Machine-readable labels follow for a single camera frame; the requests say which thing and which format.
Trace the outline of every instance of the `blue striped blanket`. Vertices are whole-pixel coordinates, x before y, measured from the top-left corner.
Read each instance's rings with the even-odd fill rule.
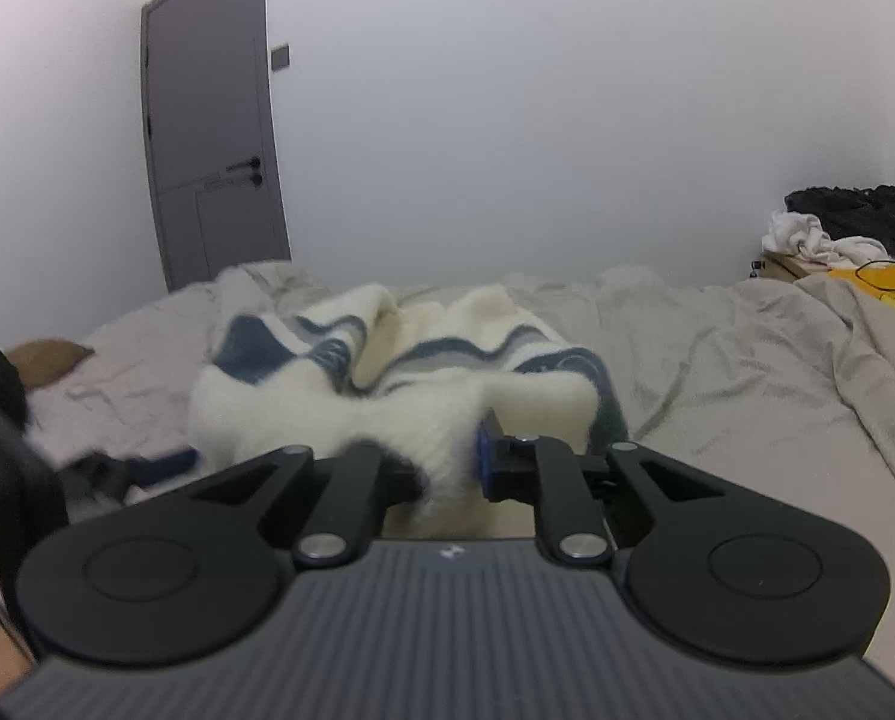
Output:
[[[191,394],[189,432],[209,469],[283,445],[328,457],[375,440],[426,484],[420,504],[388,517],[391,535],[497,533],[500,509],[474,478],[488,410],[508,434],[557,437],[577,452],[603,452],[627,435],[601,360],[500,286],[449,305],[398,305],[368,285],[292,316],[238,314],[221,333]]]

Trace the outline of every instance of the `metal screw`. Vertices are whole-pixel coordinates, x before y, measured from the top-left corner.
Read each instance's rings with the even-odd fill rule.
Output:
[[[297,549],[304,557],[312,560],[327,560],[329,557],[337,557],[345,551],[348,543],[336,533],[311,533],[300,539]]]
[[[599,557],[607,552],[607,541],[594,533],[571,533],[561,538],[559,546],[567,557]]]

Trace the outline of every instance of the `bed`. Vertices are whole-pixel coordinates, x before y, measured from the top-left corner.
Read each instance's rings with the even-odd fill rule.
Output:
[[[895,682],[895,310],[823,275],[698,290],[621,268],[589,284],[502,283],[602,357],[635,440],[878,548],[892,594],[868,657]],[[127,314],[86,338],[94,357],[33,394],[28,437],[56,466],[95,448],[152,456],[185,445],[188,392],[218,329],[236,313],[292,314],[327,295],[296,266],[260,263]]]

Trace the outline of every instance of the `door frame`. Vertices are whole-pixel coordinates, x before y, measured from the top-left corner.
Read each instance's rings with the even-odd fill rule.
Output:
[[[170,262],[167,259],[166,240],[164,238],[164,228],[161,221],[160,207],[157,202],[157,180],[154,174],[153,166],[153,150],[151,148],[151,137],[148,134],[148,21],[151,17],[151,11],[164,4],[167,0],[151,0],[141,8],[141,130],[143,131],[143,156],[146,159],[146,169],[148,170],[148,188],[151,191],[151,210],[153,210],[153,224],[157,233],[157,248],[160,251],[161,269],[164,271],[164,280],[167,283],[167,290],[173,292],[175,290],[175,279],[170,272]],[[271,199],[276,202],[280,209],[278,217],[279,224],[274,225],[274,233],[276,233],[277,245],[280,248],[280,255],[285,260],[291,259],[291,245],[287,237],[287,220],[284,215],[284,199],[280,191],[280,172],[277,167],[277,149],[273,136],[273,108],[271,107],[271,62],[270,49],[268,48],[267,36],[267,0],[264,0],[264,24],[262,35],[264,38],[263,52],[258,52],[254,57],[255,73],[258,79],[258,91],[261,95],[261,151],[264,156],[264,168],[266,175],[265,183],[268,184],[268,191],[271,193]]]

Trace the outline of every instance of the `gray ribbed base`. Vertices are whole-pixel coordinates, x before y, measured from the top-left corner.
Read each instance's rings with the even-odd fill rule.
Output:
[[[895,718],[895,688],[859,659],[789,674],[697,661],[606,576],[532,541],[377,541],[302,575],[228,650],[155,672],[50,659],[0,703],[19,720]]]

